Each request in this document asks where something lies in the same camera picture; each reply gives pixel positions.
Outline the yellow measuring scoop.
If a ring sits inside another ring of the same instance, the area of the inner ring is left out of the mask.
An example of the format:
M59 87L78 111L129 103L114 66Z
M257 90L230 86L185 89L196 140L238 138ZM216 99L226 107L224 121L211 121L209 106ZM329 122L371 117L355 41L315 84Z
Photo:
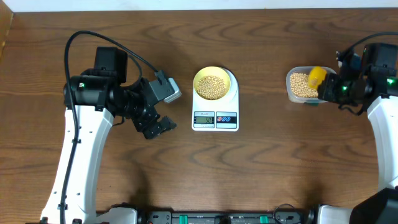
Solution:
M314 67L308 74L308 87L317 90L327 75L327 71L321 67Z

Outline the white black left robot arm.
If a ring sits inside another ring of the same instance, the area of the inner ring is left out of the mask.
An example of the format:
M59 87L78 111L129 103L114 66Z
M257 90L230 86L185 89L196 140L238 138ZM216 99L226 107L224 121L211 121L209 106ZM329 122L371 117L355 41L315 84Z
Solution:
M95 198L106 138L117 116L131 119L137 132L154 139L176 124L154 106L176 100L181 92L164 71L152 82L140 77L124 86L131 56L116 47L98 47L94 67L65 86L65 136L52 193L41 223L139 223L136 209L118 206L98 214Z

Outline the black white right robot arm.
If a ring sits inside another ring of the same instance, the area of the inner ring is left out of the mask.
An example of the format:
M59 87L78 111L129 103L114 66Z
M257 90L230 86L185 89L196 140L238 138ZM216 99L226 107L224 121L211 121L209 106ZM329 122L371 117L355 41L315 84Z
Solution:
M337 53L340 71L318 85L318 97L340 110L359 106L376 142L379 190L354 208L321 205L317 223L397 223L397 46L367 44L363 54L350 47Z

